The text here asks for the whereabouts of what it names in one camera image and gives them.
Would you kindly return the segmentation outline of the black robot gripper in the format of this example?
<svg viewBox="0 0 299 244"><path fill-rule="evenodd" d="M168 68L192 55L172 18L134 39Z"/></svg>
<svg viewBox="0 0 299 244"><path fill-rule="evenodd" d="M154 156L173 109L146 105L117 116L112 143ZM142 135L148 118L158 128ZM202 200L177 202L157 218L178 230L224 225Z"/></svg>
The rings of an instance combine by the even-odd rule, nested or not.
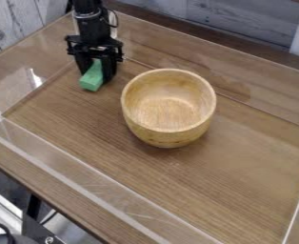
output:
<svg viewBox="0 0 299 244"><path fill-rule="evenodd" d="M117 62L122 61L122 42L110 37L108 9L89 13L73 12L80 34L68 35L68 54L74 57L81 74L101 59L102 82L108 83L117 73Z"/></svg>

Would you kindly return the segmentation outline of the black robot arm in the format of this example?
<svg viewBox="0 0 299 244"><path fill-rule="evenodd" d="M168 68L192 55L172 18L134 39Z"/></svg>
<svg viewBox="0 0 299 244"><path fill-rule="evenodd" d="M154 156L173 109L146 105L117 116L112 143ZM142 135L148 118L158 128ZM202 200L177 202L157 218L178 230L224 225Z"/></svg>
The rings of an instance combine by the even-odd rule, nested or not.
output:
<svg viewBox="0 0 299 244"><path fill-rule="evenodd" d="M65 37L68 55L81 72L81 88L96 91L113 79L122 61L122 42L112 36L120 23L110 22L101 0L72 0L72 5L78 33Z"/></svg>

